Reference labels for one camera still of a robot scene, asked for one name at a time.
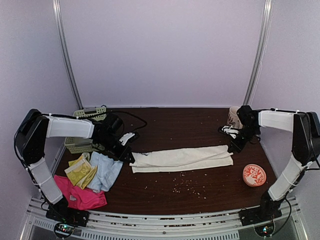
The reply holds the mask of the cream white towel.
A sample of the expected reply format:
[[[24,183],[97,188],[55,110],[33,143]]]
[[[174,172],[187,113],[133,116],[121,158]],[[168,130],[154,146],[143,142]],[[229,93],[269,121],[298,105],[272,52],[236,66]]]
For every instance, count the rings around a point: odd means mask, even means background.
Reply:
[[[232,153],[227,145],[133,153],[133,173],[185,172],[232,166]]]

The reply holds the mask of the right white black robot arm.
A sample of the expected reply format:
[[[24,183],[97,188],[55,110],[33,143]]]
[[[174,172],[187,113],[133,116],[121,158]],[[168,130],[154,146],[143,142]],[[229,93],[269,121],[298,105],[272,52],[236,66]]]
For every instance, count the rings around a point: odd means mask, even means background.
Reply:
[[[276,182],[262,195],[256,210],[259,220],[266,221],[279,209],[290,190],[303,178],[310,165],[320,155],[320,121],[316,112],[272,109],[253,110],[243,105],[237,110],[242,124],[230,142],[228,152],[240,153],[260,128],[273,128],[292,133],[291,155],[288,164]]]

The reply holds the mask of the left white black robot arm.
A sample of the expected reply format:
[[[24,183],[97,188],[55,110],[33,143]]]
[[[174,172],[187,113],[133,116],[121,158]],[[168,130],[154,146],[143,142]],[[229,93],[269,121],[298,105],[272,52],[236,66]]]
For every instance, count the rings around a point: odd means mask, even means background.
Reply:
[[[13,138],[13,149],[22,166],[30,175],[44,199],[49,210],[61,222],[72,218],[66,197],[54,181],[53,175],[45,161],[46,139],[55,137],[74,137],[91,139],[104,147],[117,160],[134,163],[135,159],[128,140],[135,136],[129,133],[116,137],[123,121],[112,112],[104,112],[103,120],[94,117],[76,117],[61,114],[42,113],[31,109],[20,124]]]

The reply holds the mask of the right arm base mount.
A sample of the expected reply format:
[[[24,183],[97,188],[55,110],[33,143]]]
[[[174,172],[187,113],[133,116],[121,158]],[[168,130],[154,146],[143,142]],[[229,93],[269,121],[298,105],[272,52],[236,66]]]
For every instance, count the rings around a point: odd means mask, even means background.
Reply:
[[[238,214],[242,226],[255,225],[258,223],[271,221],[282,216],[280,209],[276,209],[273,212],[264,212],[260,206],[243,208],[238,212]]]

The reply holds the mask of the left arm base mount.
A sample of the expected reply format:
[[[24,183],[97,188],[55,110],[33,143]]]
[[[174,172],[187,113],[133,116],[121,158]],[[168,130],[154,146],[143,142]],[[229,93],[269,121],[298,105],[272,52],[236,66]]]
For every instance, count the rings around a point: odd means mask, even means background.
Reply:
[[[48,219],[67,223],[76,227],[86,227],[90,213],[86,210],[53,205],[49,206],[45,216]]]

